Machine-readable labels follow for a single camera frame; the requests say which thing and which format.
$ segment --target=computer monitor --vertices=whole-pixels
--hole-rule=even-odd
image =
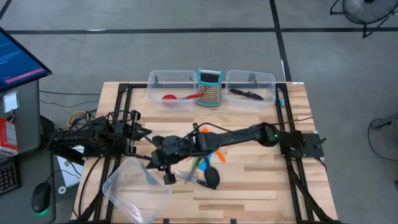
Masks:
[[[0,92],[51,74],[49,68],[0,27]]]

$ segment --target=computer mouse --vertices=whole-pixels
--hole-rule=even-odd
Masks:
[[[32,209],[35,213],[42,213],[50,205],[51,185],[47,182],[36,186],[32,195]]]

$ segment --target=gray floor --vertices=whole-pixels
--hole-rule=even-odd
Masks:
[[[5,3],[0,0],[0,7]],[[329,16],[333,0],[276,0],[282,28],[360,27]],[[273,27],[267,0],[134,1],[14,0],[0,26],[7,30]],[[398,27],[393,16],[384,27]],[[151,70],[213,67],[268,72],[284,80],[274,32],[212,34],[15,35],[54,75],[42,90],[99,93],[105,81],[146,81]],[[397,111],[398,32],[283,33],[293,81],[305,82],[318,132],[325,143],[328,176],[339,219],[346,223],[396,223],[398,162],[370,150],[370,120]],[[74,105],[95,96],[41,95]],[[65,126],[77,108],[41,105],[43,115]],[[375,150],[398,159],[397,131],[371,133]],[[73,191],[58,198],[58,220],[71,213]]]

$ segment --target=wooden table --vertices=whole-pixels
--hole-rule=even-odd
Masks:
[[[119,82],[104,83],[97,116],[106,115],[114,110],[118,86]],[[288,83],[287,88],[294,119],[311,117],[304,85]],[[195,122],[198,124],[211,122],[232,130],[246,128],[263,121],[278,122],[275,106],[270,106],[259,114],[231,111],[225,104],[216,108],[195,105],[191,113],[160,113],[154,104],[147,101],[145,88],[133,89],[130,110],[133,109],[141,112],[139,123],[159,135],[183,136],[192,130],[192,123]],[[284,120],[287,121],[285,109],[282,110]],[[295,122],[295,127],[303,133],[312,133],[315,130],[312,119]],[[208,127],[208,129],[220,133],[215,128]],[[149,154],[154,150],[154,147],[146,141],[137,142],[136,146],[139,154]],[[169,218],[171,223],[229,223],[231,219],[237,219],[238,223],[295,223],[286,164],[280,155],[279,145],[263,147],[251,141],[223,147],[220,150],[226,159],[225,164],[217,156],[211,158],[212,166],[220,173],[221,182],[217,190],[206,189],[190,182],[184,184],[184,180],[177,177],[177,183],[171,185],[173,199],[155,222],[163,222],[164,218]],[[95,160],[91,158],[85,162],[75,200],[75,210],[78,208],[83,180],[86,179]],[[172,169],[189,172],[191,163],[191,161],[182,161],[172,166]],[[337,219],[325,168],[312,158],[304,158],[303,163],[310,193],[327,215]],[[98,192],[102,170],[103,159],[90,175],[83,194],[82,210]],[[203,172],[200,170],[195,176],[204,180]],[[300,192],[298,194],[302,216],[306,218],[303,197]],[[108,200],[103,200],[100,219],[105,218],[107,203]],[[131,223],[117,207],[113,209],[112,222]]]

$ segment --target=plastic bin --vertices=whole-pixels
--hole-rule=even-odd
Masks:
[[[194,71],[152,71],[148,77],[147,98],[160,110],[192,110],[194,99],[163,100],[165,95],[177,99],[197,92],[198,78]]]
[[[104,195],[134,223],[151,223],[172,198],[172,190],[144,163],[127,158],[104,183]]]
[[[263,97],[263,100],[231,93],[229,88],[250,91]],[[263,112],[275,103],[275,77],[268,73],[230,70],[226,74],[224,97],[231,110]]]

